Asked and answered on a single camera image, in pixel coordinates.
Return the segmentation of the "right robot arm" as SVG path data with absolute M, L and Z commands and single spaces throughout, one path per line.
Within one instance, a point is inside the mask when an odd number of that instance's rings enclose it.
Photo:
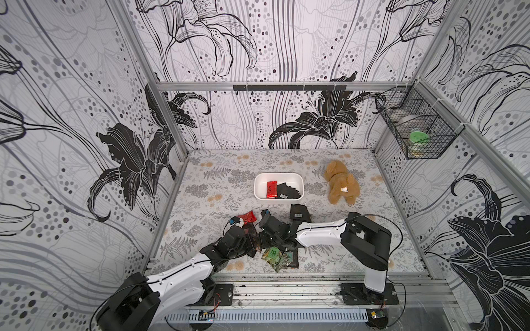
M 378 294 L 386 290 L 392 234 L 364 215 L 350 212 L 345 219 L 334 222 L 285 223 L 263 210 L 259 228 L 265 244 L 280 250 L 342 246 L 365 267 L 364 288 Z

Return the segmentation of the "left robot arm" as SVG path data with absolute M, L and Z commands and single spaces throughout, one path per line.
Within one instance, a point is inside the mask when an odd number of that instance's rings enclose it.
M 101 330 L 148 330 L 173 311 L 202 302 L 220 304 L 211 277 L 229 262 L 252 256 L 258 246 L 252 223 L 231 226 L 190 260 L 159 274 L 134 273 L 106 299 L 91 318 Z

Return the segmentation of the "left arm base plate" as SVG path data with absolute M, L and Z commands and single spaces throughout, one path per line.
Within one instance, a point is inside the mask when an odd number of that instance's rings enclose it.
M 226 307 L 233 303 L 233 284 L 214 284 L 213 287 L 205 290 L 203 295 L 195 303 L 190 303 L 187 307 Z

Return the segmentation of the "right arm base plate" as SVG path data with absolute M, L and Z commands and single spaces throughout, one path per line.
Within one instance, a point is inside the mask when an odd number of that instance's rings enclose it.
M 340 284 L 339 295 L 347 306 L 397 306 L 400 303 L 393 284 L 386 283 L 382 293 L 369 290 L 363 283 Z

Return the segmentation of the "red long tea bag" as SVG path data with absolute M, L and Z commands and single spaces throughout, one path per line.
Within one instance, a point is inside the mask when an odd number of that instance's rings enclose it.
M 275 199 L 277 197 L 277 181 L 268 181 L 266 183 L 266 198 Z

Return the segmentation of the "black barcode tea bag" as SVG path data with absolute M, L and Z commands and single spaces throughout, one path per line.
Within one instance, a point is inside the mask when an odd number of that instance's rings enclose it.
M 276 199 L 290 199 L 289 198 L 289 190 L 291 189 L 291 186 L 287 186 L 286 183 L 281 183 L 277 185 L 277 197 Z

